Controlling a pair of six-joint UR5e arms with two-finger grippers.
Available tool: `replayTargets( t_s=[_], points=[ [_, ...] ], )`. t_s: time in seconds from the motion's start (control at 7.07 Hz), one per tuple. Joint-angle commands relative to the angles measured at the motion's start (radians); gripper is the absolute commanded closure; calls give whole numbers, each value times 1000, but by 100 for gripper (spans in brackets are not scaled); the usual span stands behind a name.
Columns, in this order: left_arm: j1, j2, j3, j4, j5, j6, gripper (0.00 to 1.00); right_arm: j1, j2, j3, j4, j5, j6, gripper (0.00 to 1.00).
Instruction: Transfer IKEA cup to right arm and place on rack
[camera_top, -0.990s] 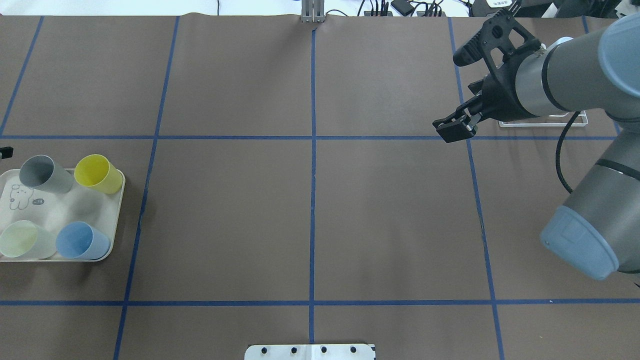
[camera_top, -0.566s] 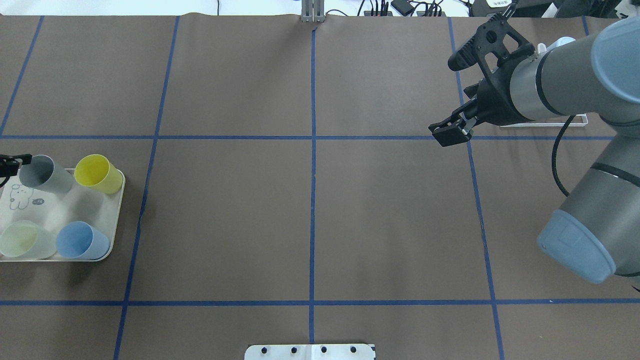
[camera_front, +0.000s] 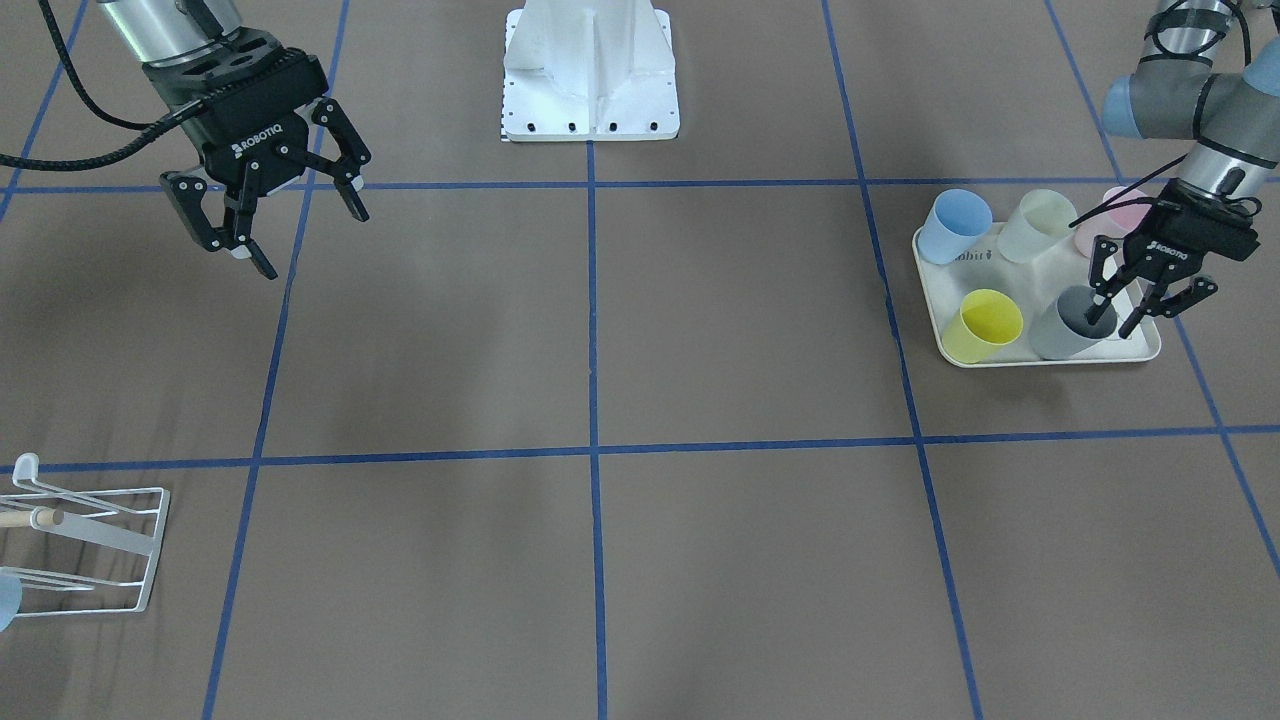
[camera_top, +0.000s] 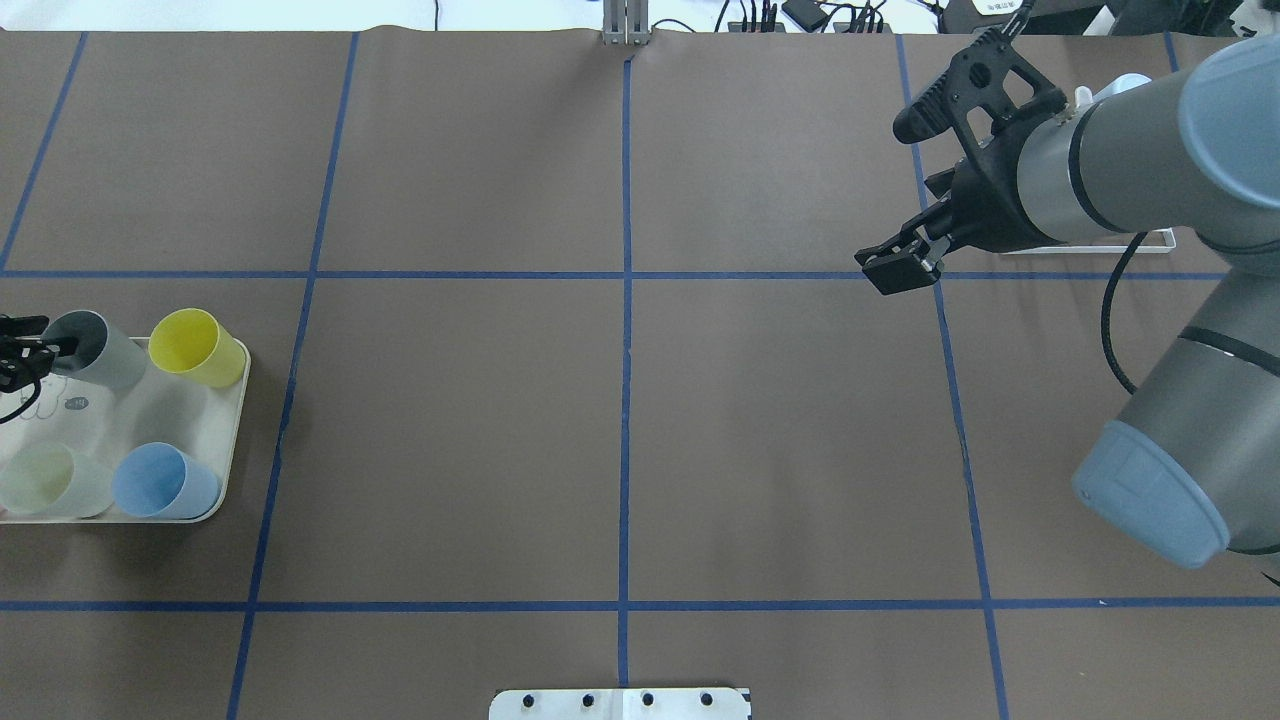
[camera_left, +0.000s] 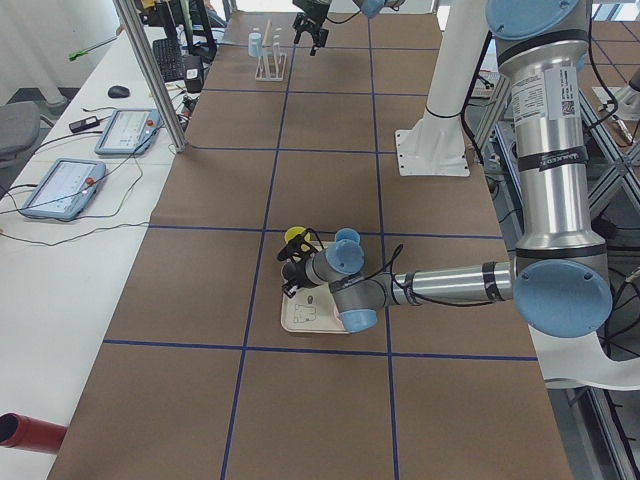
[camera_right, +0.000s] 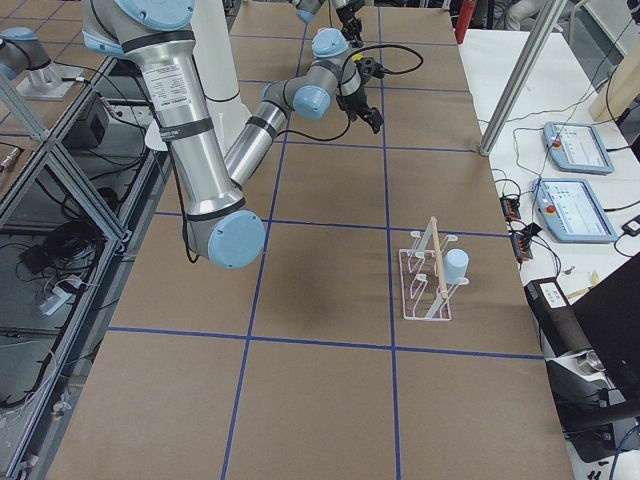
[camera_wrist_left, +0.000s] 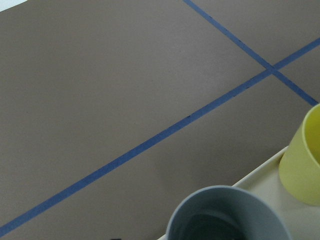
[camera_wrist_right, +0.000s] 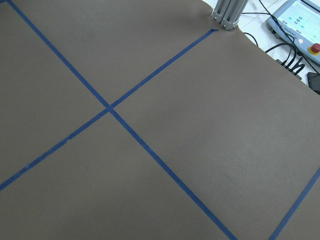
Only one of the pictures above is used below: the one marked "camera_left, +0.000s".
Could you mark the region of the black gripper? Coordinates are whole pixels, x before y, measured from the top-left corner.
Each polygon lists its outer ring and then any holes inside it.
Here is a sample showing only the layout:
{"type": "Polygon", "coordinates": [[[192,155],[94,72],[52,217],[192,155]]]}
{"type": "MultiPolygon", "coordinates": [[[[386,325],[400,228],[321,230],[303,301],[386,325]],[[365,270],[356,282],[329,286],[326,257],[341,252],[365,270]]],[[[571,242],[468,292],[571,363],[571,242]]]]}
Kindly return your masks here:
{"type": "Polygon", "coordinates": [[[294,45],[298,45],[303,32],[308,32],[313,40],[310,56],[315,56],[318,45],[325,45],[329,31],[323,27],[327,19],[330,1],[325,0],[293,0],[293,5],[300,9],[294,19],[294,45]]]}
{"type": "Polygon", "coordinates": [[[285,246],[277,254],[277,260],[283,262],[281,270],[282,278],[285,283],[282,285],[282,291],[288,298],[293,298],[300,289],[310,289],[317,286],[309,279],[306,273],[306,265],[319,250],[311,243],[313,229],[307,228],[310,233],[310,240],[304,241],[297,236],[289,244],[285,246]]]}

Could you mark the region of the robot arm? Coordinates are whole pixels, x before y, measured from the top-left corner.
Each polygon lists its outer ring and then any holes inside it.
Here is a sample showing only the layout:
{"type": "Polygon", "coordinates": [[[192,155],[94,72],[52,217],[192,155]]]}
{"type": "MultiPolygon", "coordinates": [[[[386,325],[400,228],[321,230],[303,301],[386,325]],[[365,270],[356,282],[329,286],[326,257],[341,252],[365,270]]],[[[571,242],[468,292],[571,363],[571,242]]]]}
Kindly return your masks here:
{"type": "Polygon", "coordinates": [[[371,19],[384,8],[397,11],[404,4],[404,1],[355,0],[354,4],[358,7],[358,11],[343,21],[334,21],[328,17],[331,6],[330,0],[293,0],[292,4],[300,9],[292,24],[292,28],[295,30],[293,44],[298,45],[302,34],[308,33],[312,39],[310,55],[315,56],[316,51],[319,48],[323,48],[328,39],[329,30],[323,27],[325,21],[340,25],[347,23],[359,13],[371,19]]]}
{"type": "Polygon", "coordinates": [[[312,290],[319,289],[348,333],[373,327],[380,310],[400,305],[513,301],[531,327],[559,338],[590,334],[606,322],[613,298],[606,243],[591,226],[578,82],[591,45],[590,17],[588,1],[456,4],[424,111],[413,127],[394,134],[394,159],[405,178],[468,178],[464,140],[486,164],[482,135],[470,130],[465,109],[483,57],[495,48],[508,91],[501,103],[514,120],[516,166],[483,179],[500,228],[523,232],[508,260],[405,274],[385,264],[366,273],[356,231],[342,229],[325,243],[313,229],[294,227],[278,258],[283,294],[301,297],[305,320],[312,317],[312,290]]]}

